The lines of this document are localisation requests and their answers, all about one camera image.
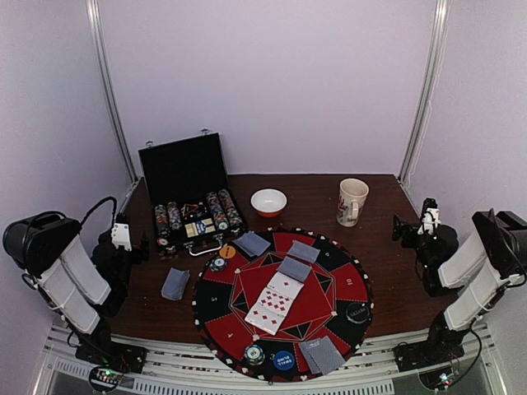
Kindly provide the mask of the stack of poker chips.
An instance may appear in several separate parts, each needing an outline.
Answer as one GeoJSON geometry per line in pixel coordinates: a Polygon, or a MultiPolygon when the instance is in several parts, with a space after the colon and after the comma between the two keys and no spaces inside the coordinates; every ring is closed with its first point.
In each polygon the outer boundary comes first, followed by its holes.
{"type": "Polygon", "coordinates": [[[264,350],[256,344],[245,348],[244,358],[249,365],[261,365],[265,360],[264,350]]]}

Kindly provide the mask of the blue small blind button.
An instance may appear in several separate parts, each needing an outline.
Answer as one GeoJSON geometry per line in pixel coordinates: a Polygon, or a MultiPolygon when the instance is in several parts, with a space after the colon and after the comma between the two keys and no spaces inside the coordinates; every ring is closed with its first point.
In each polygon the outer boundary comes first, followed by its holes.
{"type": "Polygon", "coordinates": [[[295,356],[289,351],[279,351],[273,357],[273,366],[280,371],[291,370],[295,365],[295,356]]]}

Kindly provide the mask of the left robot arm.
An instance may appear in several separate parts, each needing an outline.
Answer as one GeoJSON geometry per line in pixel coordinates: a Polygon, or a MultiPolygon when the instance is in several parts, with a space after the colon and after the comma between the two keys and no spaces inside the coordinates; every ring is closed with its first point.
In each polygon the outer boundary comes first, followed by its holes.
{"type": "Polygon", "coordinates": [[[22,270],[22,280],[37,290],[48,306],[72,328],[80,347],[100,365],[119,356],[112,342],[109,318],[117,315],[128,296],[133,266],[149,258],[149,241],[131,243],[128,218],[111,212],[110,227],[88,253],[81,232],[87,220],[105,203],[96,203],[81,220],[60,211],[43,211],[14,221],[2,236],[2,246],[22,270]]]}

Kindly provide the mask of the blue backed card deck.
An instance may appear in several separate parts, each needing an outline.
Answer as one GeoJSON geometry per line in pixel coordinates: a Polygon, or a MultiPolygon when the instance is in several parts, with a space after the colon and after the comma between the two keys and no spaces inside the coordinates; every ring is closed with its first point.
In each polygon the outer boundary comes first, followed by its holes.
{"type": "Polygon", "coordinates": [[[182,271],[172,267],[161,288],[161,297],[172,301],[181,300],[189,278],[189,270],[182,271]]]}

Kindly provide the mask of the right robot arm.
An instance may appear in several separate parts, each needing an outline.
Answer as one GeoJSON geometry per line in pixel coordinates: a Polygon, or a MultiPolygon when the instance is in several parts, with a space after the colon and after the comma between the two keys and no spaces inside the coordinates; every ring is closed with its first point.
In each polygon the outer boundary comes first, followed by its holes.
{"type": "Polygon", "coordinates": [[[416,223],[393,217],[392,235],[416,254],[422,284],[431,297],[453,291],[459,296],[433,320],[427,339],[417,345],[433,364],[458,346],[473,325],[490,312],[506,290],[526,283],[526,221],[513,211],[477,211],[473,232],[460,242],[440,219],[433,198],[423,203],[416,223]]]}

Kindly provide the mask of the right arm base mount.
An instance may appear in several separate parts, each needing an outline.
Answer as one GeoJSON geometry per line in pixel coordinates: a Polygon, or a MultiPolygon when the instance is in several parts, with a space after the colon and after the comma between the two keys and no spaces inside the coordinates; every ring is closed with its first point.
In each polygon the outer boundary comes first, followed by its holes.
{"type": "Polygon", "coordinates": [[[462,346],[452,350],[427,350],[426,342],[401,342],[394,349],[394,359],[400,373],[417,370],[423,386],[430,390],[446,390],[460,370],[462,346]]]}

